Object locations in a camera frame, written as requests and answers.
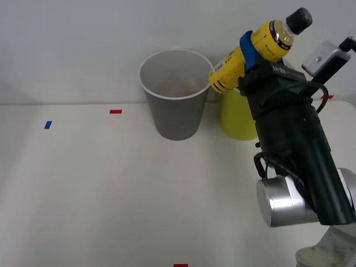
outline white table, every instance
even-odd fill
[[[0,106],[0,266],[295,266],[327,228],[268,228],[256,140],[216,117],[207,104],[194,137],[169,141],[146,104]],[[321,120],[335,163],[356,172],[356,109],[330,101]]]

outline white wall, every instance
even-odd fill
[[[300,66],[319,42],[355,33],[355,0],[2,0],[0,103],[137,102],[137,68],[166,47],[213,63],[262,23],[308,8],[314,24],[287,59]],[[327,85],[355,92],[356,56]]]

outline silver cylinder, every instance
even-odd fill
[[[352,199],[356,200],[356,176],[346,169],[339,169],[338,173],[352,206]],[[289,176],[259,180],[256,190],[261,214],[270,227],[319,221]]]

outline blue tape marker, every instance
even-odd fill
[[[48,130],[48,129],[51,127],[51,124],[52,124],[52,121],[47,121],[47,122],[46,122],[46,125],[44,126],[44,128],[45,128],[46,130]]]

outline yellow bottle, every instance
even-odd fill
[[[277,62],[293,45],[293,36],[299,35],[313,22],[305,8],[299,8],[287,17],[286,22],[271,21],[263,24],[251,35],[255,49],[266,60]],[[245,58],[240,47],[217,64],[209,74],[211,86],[218,93],[227,93],[237,88],[238,78],[245,76]]]

